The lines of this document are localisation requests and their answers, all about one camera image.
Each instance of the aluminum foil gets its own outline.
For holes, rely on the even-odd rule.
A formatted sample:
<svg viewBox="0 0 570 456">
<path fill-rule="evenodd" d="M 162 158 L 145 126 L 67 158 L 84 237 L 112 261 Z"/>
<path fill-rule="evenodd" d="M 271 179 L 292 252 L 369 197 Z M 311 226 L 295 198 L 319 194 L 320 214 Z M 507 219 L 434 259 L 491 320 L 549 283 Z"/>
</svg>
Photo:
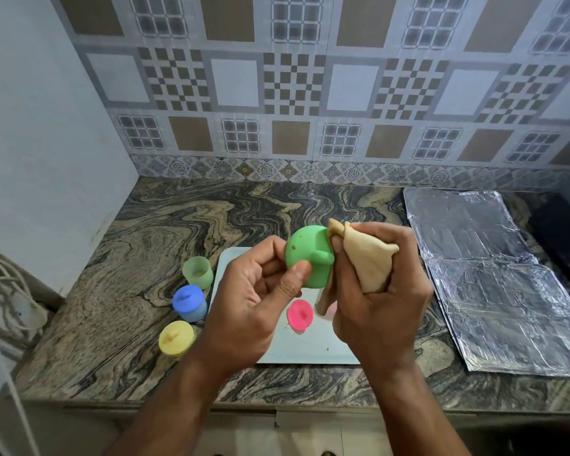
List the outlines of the aluminum foil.
<svg viewBox="0 0 570 456">
<path fill-rule="evenodd" d="M 470 371 L 570 376 L 570 296 L 494 191 L 406 188 L 407 215 Z"/>
</svg>

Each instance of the green mold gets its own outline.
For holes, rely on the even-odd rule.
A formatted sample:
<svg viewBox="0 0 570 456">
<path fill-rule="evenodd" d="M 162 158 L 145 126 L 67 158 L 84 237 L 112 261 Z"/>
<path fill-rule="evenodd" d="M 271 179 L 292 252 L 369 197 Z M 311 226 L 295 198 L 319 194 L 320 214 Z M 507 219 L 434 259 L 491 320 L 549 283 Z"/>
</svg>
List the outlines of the green mold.
<svg viewBox="0 0 570 456">
<path fill-rule="evenodd" d="M 304 287 L 325 288 L 334 263 L 334 253 L 327 242 L 327 227 L 307 225 L 289 238 L 285 249 L 287 267 L 290 268 L 302 260 L 312 264 L 311 276 Z"/>
</svg>

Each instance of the granite countertop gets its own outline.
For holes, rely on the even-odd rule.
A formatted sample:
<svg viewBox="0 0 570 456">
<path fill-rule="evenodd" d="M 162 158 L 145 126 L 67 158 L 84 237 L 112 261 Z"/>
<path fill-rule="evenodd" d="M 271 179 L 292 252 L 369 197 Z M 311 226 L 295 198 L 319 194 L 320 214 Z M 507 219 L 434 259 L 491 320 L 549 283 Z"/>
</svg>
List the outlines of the granite countertop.
<svg viewBox="0 0 570 456">
<path fill-rule="evenodd" d="M 522 229 L 544 200 L 544 194 L 503 197 Z M 228 247 L 252 246 L 270 234 L 288 237 L 330 217 L 407 224 L 396 187 L 141 178 L 19 372 L 22 398 L 138 407 L 174 366 L 160 354 L 157 339 L 177 319 L 169 305 L 184 284 L 184 260 L 205 255 L 215 268 Z M 552 266 L 534 238 L 524 236 L 540 261 Z M 416 357 L 448 412 L 570 414 L 570 379 L 466 371 L 436 302 L 422 321 Z M 216 406 L 377 403 L 360 368 L 275 365 L 233 376 Z"/>
</svg>

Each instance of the white cutting board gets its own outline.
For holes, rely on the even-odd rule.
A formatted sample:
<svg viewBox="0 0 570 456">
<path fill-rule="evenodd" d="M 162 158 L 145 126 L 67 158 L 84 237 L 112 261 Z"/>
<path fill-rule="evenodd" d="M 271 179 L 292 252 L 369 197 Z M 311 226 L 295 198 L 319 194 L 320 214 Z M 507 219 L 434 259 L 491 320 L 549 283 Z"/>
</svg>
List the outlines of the white cutting board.
<svg viewBox="0 0 570 456">
<path fill-rule="evenodd" d="M 228 263 L 249 250 L 248 247 L 232 247 L 224 250 L 219 257 L 218 269 L 215 275 L 215 284 L 211 294 L 212 304 L 218 285 L 224 275 Z M 311 306 L 319 300 L 320 289 L 302 289 L 302 297 Z M 337 364 L 358 365 L 359 361 L 352 354 L 348 345 L 344 344 L 334 334 L 331 321 L 334 314 L 328 312 L 325 317 L 315 311 L 314 320 L 304 332 L 296 333 L 287 322 L 287 309 L 283 311 L 276 324 L 275 337 L 270 348 L 258 363 L 289 363 L 289 364 Z"/>
</svg>

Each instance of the forearm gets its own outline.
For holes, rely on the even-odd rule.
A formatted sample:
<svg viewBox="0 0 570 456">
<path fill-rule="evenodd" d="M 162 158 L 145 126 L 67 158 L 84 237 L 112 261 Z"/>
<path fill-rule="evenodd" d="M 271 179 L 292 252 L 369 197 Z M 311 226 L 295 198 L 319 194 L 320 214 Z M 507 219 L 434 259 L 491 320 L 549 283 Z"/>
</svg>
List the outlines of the forearm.
<svg viewBox="0 0 570 456">
<path fill-rule="evenodd" d="M 395 455 L 469 455 L 414 365 L 389 378 L 368 376 Z"/>
<path fill-rule="evenodd" d="M 222 378 L 205 371 L 201 359 L 190 352 L 106 456 L 190 454 L 222 384 Z"/>
</svg>

